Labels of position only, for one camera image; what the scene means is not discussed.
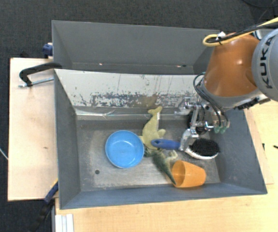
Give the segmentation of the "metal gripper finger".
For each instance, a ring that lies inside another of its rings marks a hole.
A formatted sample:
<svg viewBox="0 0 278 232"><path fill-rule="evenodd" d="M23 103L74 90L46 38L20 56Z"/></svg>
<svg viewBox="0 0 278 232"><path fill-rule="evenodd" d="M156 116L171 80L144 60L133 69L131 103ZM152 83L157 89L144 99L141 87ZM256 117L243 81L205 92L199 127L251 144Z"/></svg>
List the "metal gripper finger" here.
<svg viewBox="0 0 278 232"><path fill-rule="evenodd" d="M184 97L177 107L177 111L174 111L176 116L186 116L190 114L197 106L197 101L192 97Z"/></svg>
<svg viewBox="0 0 278 232"><path fill-rule="evenodd" d="M191 127L187 129L181 137L179 151L190 151L191 146L194 142L199 139L199 135L196 131L196 127Z"/></svg>

